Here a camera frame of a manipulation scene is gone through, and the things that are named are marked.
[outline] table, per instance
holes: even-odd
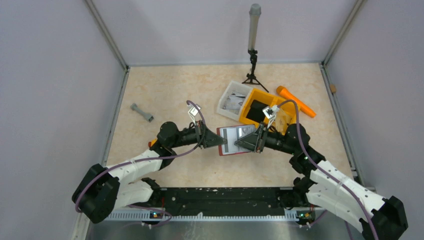
[[[186,100],[202,107],[206,124],[212,131],[239,125],[217,114],[216,109],[230,81],[244,81],[250,67],[250,64],[131,67],[107,165],[144,152],[164,122],[175,122],[180,130],[188,127],[191,120]],[[282,85],[316,112],[315,118],[304,113],[299,117],[311,137],[310,145],[352,177],[318,63],[258,64],[255,74],[272,94]],[[151,113],[154,120],[149,123],[132,111],[132,103]],[[192,147],[174,150],[180,154]],[[161,187],[291,187],[299,174],[289,164],[290,158],[289,154],[268,148],[260,154],[230,156],[219,156],[217,147],[196,149],[145,177],[155,179]]]

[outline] black tripod stand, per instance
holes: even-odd
[[[258,56],[256,55],[258,53],[258,51],[252,49],[252,50],[247,50],[247,52],[250,54],[250,63],[252,64],[252,71],[251,73],[247,74],[247,79],[244,80],[244,82],[242,82],[242,84],[252,84],[252,85],[261,85],[263,89],[265,89],[265,91],[267,93],[269,93],[268,89],[266,89],[264,87],[264,85],[262,85],[262,83],[260,83],[255,76],[255,68],[256,68],[256,62],[258,61]]]

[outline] beige marbled table surface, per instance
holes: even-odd
[[[217,114],[216,109],[230,81],[244,81],[250,67],[248,64],[131,67],[107,165],[144,152],[166,121],[175,122],[180,130],[188,127],[191,120],[186,100],[202,107],[206,124],[212,131],[240,124]],[[319,65],[258,64],[255,74],[270,93],[276,94],[279,85],[285,86],[316,112],[315,118],[302,112],[299,117],[311,137],[310,145],[352,177]],[[151,113],[154,120],[149,123],[132,111],[132,103]],[[192,147],[174,150],[180,154]],[[145,177],[155,179],[161,187],[290,187],[299,176],[289,164],[290,157],[268,148],[260,154],[229,156],[219,156],[217,147],[198,148]]]

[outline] gray wall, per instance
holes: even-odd
[[[0,18],[0,239],[66,240],[124,73],[82,0],[3,0]]]
[[[355,0],[95,0],[129,65],[248,62],[249,10],[262,7],[259,62],[324,59]]]
[[[405,204],[422,239],[424,1],[369,0],[329,66],[365,181]]]

